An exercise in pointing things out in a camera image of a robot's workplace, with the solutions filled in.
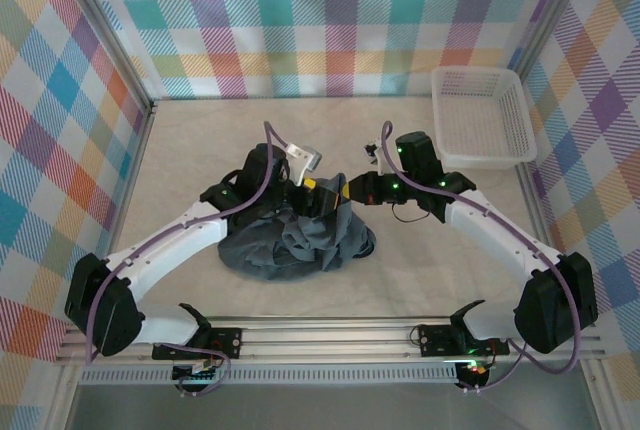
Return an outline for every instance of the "colorful checkered pattern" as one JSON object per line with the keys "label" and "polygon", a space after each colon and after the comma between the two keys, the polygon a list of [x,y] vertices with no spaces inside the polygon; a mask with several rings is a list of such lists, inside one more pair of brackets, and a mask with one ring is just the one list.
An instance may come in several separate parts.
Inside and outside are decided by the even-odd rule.
{"label": "colorful checkered pattern", "polygon": [[123,17],[103,1],[170,98],[428,94],[438,65],[506,66],[547,2],[122,0]]}
{"label": "colorful checkered pattern", "polygon": [[599,311],[631,351],[612,365],[640,426],[640,0],[571,0],[526,83],[546,218],[559,248],[595,266]]}
{"label": "colorful checkered pattern", "polygon": [[35,428],[73,263],[104,254],[144,110],[75,0],[0,0],[0,428]]}

